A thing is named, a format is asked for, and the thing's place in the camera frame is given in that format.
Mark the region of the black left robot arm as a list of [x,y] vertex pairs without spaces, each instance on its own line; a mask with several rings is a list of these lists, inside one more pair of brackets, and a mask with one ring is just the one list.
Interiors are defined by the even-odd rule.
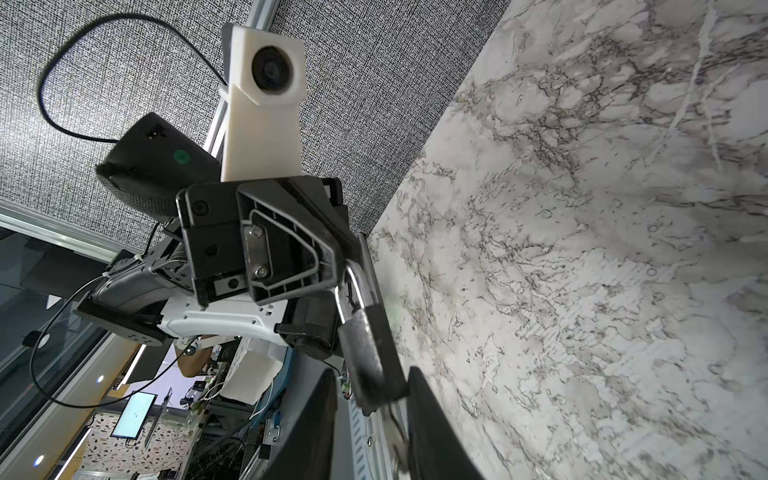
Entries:
[[223,182],[220,164],[157,114],[138,120],[96,168],[124,203],[169,228],[140,260],[121,252],[78,315],[158,346],[197,335],[251,336],[282,303],[272,332],[317,359],[341,353],[331,291],[359,254],[336,178]]

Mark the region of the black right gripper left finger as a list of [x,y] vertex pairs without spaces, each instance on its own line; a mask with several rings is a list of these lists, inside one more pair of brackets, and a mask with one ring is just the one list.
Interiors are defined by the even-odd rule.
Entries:
[[333,463],[337,405],[336,376],[331,369],[326,369],[291,435],[277,456],[268,463],[261,478],[329,479]]

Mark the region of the black padlock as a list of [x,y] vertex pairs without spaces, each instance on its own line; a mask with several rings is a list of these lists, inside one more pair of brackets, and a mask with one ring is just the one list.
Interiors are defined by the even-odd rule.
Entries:
[[364,416],[408,393],[384,305],[376,282],[363,267],[347,260],[334,297],[342,320],[338,337],[353,395]]

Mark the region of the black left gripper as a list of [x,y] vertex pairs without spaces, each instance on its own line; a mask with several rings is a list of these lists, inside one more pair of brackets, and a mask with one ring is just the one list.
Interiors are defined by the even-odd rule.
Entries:
[[360,246],[338,178],[193,185],[176,199],[198,303],[246,293],[264,306],[340,285]]

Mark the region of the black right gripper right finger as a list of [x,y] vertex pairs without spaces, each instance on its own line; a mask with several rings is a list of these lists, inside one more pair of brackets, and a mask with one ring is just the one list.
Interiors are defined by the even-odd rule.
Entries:
[[426,377],[408,375],[408,467],[412,479],[482,479],[451,428]]

